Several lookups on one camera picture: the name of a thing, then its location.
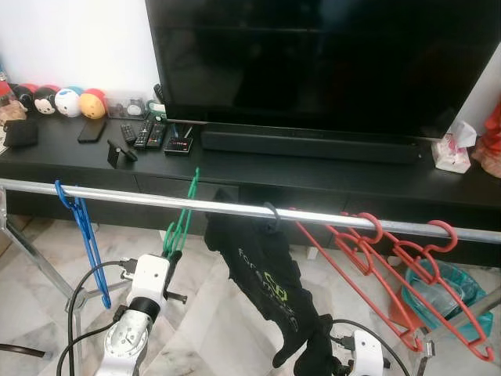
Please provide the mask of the green plastic hanger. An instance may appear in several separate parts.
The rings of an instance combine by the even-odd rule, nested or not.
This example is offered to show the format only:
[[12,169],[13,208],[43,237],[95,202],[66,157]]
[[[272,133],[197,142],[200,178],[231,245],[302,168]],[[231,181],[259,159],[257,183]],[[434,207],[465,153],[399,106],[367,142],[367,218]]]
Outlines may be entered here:
[[164,257],[175,264],[180,259],[182,250],[185,247],[186,236],[189,232],[191,219],[190,210],[182,210],[175,222],[166,229],[164,246],[162,247],[161,257]]

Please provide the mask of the blue plastic hanger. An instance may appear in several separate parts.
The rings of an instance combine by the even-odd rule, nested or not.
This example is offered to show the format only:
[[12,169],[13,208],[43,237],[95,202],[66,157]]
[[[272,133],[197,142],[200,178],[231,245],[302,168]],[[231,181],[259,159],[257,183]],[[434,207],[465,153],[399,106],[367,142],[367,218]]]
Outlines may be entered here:
[[[54,187],[62,204],[68,208],[73,215],[74,221],[77,223],[78,229],[82,235],[83,244],[85,244],[85,253],[91,266],[97,266],[103,262],[100,257],[99,247],[94,233],[93,226],[91,225],[91,218],[88,212],[86,201],[82,197],[69,197],[65,193],[65,189],[61,185],[60,180],[55,180]],[[105,275],[102,269],[97,269],[94,273],[94,280],[96,286],[101,293],[104,307],[109,309],[111,307],[110,289],[108,289]]]

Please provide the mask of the black clothes hanger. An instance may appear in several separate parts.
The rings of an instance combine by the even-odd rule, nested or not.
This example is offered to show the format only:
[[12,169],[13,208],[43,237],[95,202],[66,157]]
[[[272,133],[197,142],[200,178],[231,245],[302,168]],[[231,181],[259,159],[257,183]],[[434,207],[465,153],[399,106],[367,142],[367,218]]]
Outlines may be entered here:
[[271,219],[268,219],[268,221],[265,221],[265,230],[268,233],[278,233],[280,230],[280,222],[282,222],[282,219],[280,218],[280,215],[278,213],[278,210],[276,210],[275,205],[269,203],[268,201],[265,201],[264,204],[265,208],[267,208],[272,215]]

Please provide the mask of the silver metal clothes rack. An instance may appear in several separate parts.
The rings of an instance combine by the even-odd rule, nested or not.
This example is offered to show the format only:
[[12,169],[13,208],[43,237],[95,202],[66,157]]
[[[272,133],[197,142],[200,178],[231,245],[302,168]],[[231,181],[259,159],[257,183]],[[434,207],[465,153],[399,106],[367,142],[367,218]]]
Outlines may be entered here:
[[[243,215],[254,216],[255,218],[271,219],[271,212],[265,207],[258,207],[257,205],[246,204],[230,204],[230,203],[216,203],[216,201],[198,201],[193,198],[178,198],[178,197],[165,197],[153,196],[152,194],[133,193],[132,191],[116,191],[116,190],[103,190],[96,189],[95,187],[79,187],[69,186],[64,187],[65,193],[69,197],[82,197],[85,200],[97,201],[110,201],[110,203],[122,204],[138,204],[138,205],[152,205],[158,208],[175,208],[175,210],[190,210],[192,212],[208,212],[208,214],[228,214],[228,215]],[[77,314],[75,312],[78,304],[75,299],[79,296],[80,291],[78,287],[69,287],[68,283],[63,279],[57,269],[50,264],[40,255],[35,247],[23,237],[20,230],[11,226],[7,221],[7,198],[9,191],[26,191],[26,193],[47,194],[47,196],[57,196],[54,185],[47,185],[47,183],[28,182],[28,180],[13,180],[13,179],[0,179],[0,233],[15,244],[19,250],[28,254],[37,268],[40,269],[47,276],[48,280],[54,286],[59,287],[62,293],[66,296],[68,302],[66,305],[67,312],[71,319],[74,319]],[[351,219],[350,215],[332,215],[322,214],[322,212],[309,212],[298,210],[278,210],[282,221],[291,222],[308,222],[318,223],[318,225],[331,225],[337,228],[347,228],[347,226],[354,226],[356,229],[372,230],[372,226],[364,221]],[[446,239],[446,233],[436,226],[429,226],[428,223],[414,223],[414,222],[395,222],[395,221],[380,221],[384,229],[391,233],[405,233],[405,235],[416,235],[422,237],[440,237]],[[473,230],[466,228],[453,228],[459,237],[459,240],[480,241],[481,243],[501,244],[501,233],[496,230]],[[477,314],[483,315],[486,312],[498,307],[500,305],[500,291],[494,290],[492,293],[487,294],[481,301],[473,304],[471,308]],[[465,319],[453,319],[453,323],[465,325]],[[444,329],[436,329],[421,336],[426,341],[429,350],[422,352],[424,358],[422,363],[425,364],[434,355],[433,344],[437,338],[447,335],[448,332]]]

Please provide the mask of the small black electronic device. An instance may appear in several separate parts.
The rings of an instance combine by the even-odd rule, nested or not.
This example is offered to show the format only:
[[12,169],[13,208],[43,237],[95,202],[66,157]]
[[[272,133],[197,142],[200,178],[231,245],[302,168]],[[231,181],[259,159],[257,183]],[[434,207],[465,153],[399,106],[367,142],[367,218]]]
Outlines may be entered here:
[[162,150],[166,154],[187,155],[193,146],[193,137],[171,137],[166,140]]

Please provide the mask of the black TV console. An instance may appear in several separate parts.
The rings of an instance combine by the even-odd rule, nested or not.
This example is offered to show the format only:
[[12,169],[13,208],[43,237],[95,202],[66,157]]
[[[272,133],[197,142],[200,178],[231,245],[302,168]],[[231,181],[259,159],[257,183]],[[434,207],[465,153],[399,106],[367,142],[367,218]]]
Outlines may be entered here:
[[39,116],[35,146],[0,154],[0,178],[32,180],[90,189],[185,197],[194,172],[197,198],[210,201],[223,190],[239,203],[270,203],[277,208],[319,214],[366,214],[383,221],[443,221],[454,228],[500,230],[499,180],[470,168],[465,173],[436,169],[433,162],[314,160],[285,155],[205,151],[188,154],[137,150],[137,160],[108,161],[110,141],[121,140],[121,122],[108,121],[103,139],[79,143],[81,118]]

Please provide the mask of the black smartphone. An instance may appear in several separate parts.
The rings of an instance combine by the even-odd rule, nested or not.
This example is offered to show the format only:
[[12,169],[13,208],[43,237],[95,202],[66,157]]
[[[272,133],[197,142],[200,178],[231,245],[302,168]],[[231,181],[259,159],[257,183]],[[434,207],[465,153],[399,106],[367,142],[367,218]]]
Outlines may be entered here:
[[85,119],[77,141],[79,143],[97,143],[103,137],[105,125],[104,119]]

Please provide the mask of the clear plastic box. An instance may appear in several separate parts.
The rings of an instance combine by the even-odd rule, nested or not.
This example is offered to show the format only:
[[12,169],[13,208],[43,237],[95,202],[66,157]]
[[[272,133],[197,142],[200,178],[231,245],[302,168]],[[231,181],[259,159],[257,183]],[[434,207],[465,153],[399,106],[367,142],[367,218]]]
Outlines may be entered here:
[[105,99],[106,115],[125,121],[141,121],[148,118],[148,100],[142,96],[113,97]]

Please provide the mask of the orange round plush toy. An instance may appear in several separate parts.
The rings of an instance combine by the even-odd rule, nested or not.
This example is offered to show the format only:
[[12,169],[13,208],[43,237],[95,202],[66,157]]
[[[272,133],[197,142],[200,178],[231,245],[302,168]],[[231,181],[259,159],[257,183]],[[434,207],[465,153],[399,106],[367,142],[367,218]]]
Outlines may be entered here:
[[83,116],[100,119],[106,115],[105,93],[100,89],[86,89],[81,94],[78,105]]

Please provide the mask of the black soundbar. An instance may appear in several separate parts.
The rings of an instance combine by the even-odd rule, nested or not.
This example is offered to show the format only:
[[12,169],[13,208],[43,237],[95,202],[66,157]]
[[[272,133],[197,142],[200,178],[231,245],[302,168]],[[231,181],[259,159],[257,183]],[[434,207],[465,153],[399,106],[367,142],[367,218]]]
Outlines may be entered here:
[[201,142],[205,150],[229,151],[323,160],[365,161],[374,164],[415,164],[421,160],[416,144],[373,143],[344,139],[308,139],[308,137],[262,136],[239,132],[204,130]]

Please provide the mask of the white round plush toy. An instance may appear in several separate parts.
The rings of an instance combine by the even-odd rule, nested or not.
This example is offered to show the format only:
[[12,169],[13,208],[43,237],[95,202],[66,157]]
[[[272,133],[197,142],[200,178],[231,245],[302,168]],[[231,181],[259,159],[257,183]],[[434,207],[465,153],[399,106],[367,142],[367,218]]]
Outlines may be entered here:
[[56,110],[68,118],[77,118],[81,114],[79,100],[83,89],[67,86],[60,89],[54,97]]

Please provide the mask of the red figurine statue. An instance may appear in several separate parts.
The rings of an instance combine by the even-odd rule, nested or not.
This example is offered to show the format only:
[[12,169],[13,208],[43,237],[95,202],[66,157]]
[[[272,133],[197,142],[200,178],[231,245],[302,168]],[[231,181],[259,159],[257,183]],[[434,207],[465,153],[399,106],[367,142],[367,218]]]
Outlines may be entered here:
[[501,105],[495,107],[484,122],[485,130],[478,140],[472,158],[494,178],[501,178]]

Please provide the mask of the black wallet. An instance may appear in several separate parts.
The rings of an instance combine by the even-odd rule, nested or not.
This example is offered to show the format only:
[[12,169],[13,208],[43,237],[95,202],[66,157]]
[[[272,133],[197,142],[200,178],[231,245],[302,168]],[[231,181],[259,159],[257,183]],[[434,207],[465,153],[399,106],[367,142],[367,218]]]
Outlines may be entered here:
[[19,148],[36,146],[39,139],[39,127],[36,121],[5,121],[3,146]]

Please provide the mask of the black round plush toy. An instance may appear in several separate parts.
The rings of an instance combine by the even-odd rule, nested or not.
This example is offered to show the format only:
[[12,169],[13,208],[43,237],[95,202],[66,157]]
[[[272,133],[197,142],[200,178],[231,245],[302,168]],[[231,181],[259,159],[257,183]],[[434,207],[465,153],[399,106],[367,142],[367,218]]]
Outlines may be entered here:
[[56,114],[55,96],[58,87],[53,85],[44,85],[36,89],[33,93],[34,108],[39,114]]

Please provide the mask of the red plastic bucket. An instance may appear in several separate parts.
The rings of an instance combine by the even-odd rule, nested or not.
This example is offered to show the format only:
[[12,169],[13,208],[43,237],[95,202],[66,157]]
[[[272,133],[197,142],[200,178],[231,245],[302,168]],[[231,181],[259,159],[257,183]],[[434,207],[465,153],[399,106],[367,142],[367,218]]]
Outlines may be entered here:
[[389,320],[393,323],[394,331],[404,331],[411,328],[423,330],[427,328],[399,293],[394,293],[390,298],[387,298],[387,310],[389,310]]

